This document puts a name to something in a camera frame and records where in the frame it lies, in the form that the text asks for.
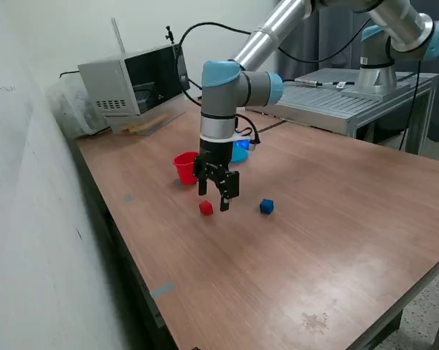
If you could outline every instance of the floor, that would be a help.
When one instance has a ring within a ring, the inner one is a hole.
[[[400,136],[385,145],[396,148]],[[439,143],[427,140],[423,156],[439,160]],[[439,276],[404,310],[401,327],[376,350],[425,350],[435,339],[439,326]]]

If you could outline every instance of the black cable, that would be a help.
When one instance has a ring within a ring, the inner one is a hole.
[[[199,84],[197,84],[196,82],[194,82],[193,80],[191,80],[190,78],[189,78],[189,82],[190,82],[190,84],[196,86],[197,89],[202,90],[202,87]]]
[[[417,63],[416,89],[414,90],[414,97],[412,98],[411,109],[409,110],[409,116],[408,116],[408,120],[406,121],[406,127],[404,128],[404,134],[403,134],[403,138],[401,139],[401,144],[400,144],[399,150],[401,150],[403,148],[404,138],[406,137],[406,134],[408,133],[409,123],[411,122],[412,113],[414,110],[414,104],[416,103],[417,90],[419,89],[419,80],[421,77],[421,64],[422,64],[421,61],[419,61]]]
[[[242,136],[249,136],[252,135],[252,128],[250,128],[249,126],[247,126],[246,128],[242,129],[242,130],[237,130],[235,129],[236,133],[240,133]]]
[[[285,124],[285,123],[287,123],[287,120],[281,120],[281,121],[279,121],[279,122],[276,122],[276,123],[274,123],[274,124],[272,124],[272,125],[267,126],[266,128],[260,129],[260,130],[258,131],[258,133],[263,133],[263,132],[265,132],[265,131],[267,131],[267,130],[273,129],[273,128],[275,128],[275,127],[277,127],[277,126],[280,126],[281,124]]]
[[[189,28],[184,32],[184,34],[182,35],[181,40],[179,41],[179,47],[178,47],[178,50],[179,50],[179,51],[178,51],[178,53],[176,54],[176,65],[175,65],[175,67],[174,67],[174,68],[176,69],[176,75],[177,75],[177,76],[179,76],[179,67],[178,67],[178,64],[179,64],[179,57],[180,57],[180,55],[181,55],[182,44],[184,44],[184,40],[185,40],[185,38],[187,37],[187,35],[188,35],[193,29],[198,28],[198,27],[201,27],[201,26],[215,26],[215,27],[220,27],[220,28],[223,28],[223,29],[227,29],[227,30],[229,30],[229,31],[233,31],[233,32],[235,32],[235,33],[250,34],[250,32],[248,32],[248,31],[242,31],[241,29],[236,29],[236,28],[233,28],[233,27],[230,27],[230,26],[226,26],[226,25],[221,24],[221,23],[217,23],[217,22],[200,22],[200,23],[197,23],[197,24],[195,24],[195,25],[189,27]],[[179,84],[180,84],[180,86],[181,86],[181,90],[182,90],[182,92],[184,93],[184,95],[186,95],[186,97],[187,97],[190,101],[192,101],[194,104],[196,104],[197,106],[201,106],[201,104],[200,104],[198,101],[196,101],[192,96],[189,95],[189,93],[185,90],[184,85],[182,85],[182,83],[181,83],[180,81],[179,81]]]
[[[61,74],[59,74],[59,79],[62,78],[63,75],[73,74],[73,73],[80,73],[80,71],[63,71]]]
[[[254,131],[255,138],[252,141],[250,141],[250,143],[251,144],[259,144],[260,143],[260,137],[258,136],[258,130],[255,127],[255,124],[248,117],[246,117],[245,115],[242,115],[242,114],[238,113],[238,114],[236,114],[236,116],[239,117],[239,118],[244,119],[252,127],[252,129]]]
[[[289,53],[287,53],[286,51],[284,51],[280,47],[278,47],[278,50],[281,51],[282,53],[284,53],[287,57],[289,57],[292,60],[297,61],[297,62],[301,62],[301,63],[321,63],[321,62],[330,60],[331,58],[333,58],[333,57],[339,55],[340,53],[342,53],[357,38],[357,36],[360,34],[360,32],[364,29],[364,27],[369,22],[370,22],[370,18],[365,21],[365,23],[362,25],[362,27],[360,27],[360,29],[357,31],[357,33],[351,38],[351,40],[348,41],[348,43],[346,45],[344,45],[341,49],[339,49],[338,51],[336,51],[335,53],[333,53],[332,55],[330,55],[330,56],[328,56],[326,58],[322,58],[322,59],[319,59],[319,60],[307,61],[307,60],[301,60],[300,58],[296,58],[294,56],[291,56]]]

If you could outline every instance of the red cube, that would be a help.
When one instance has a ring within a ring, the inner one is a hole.
[[[204,201],[198,205],[200,208],[200,213],[202,213],[205,216],[212,215],[213,214],[213,206],[210,202]]]

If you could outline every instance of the white wall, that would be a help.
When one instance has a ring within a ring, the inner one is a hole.
[[[101,217],[1,7],[0,88],[0,350],[129,349]]]
[[[126,51],[177,41],[197,22],[213,20],[253,30],[273,9],[273,0],[3,0],[39,84],[46,88],[65,70],[119,53],[111,18],[117,18]],[[229,59],[245,41],[221,28],[195,29],[184,45],[189,75],[201,79],[208,59]],[[273,70],[273,60],[263,69]]]

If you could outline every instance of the red cup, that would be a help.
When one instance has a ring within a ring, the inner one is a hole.
[[[174,158],[173,164],[182,184],[196,184],[197,178],[193,175],[193,162],[198,152],[186,152]]]

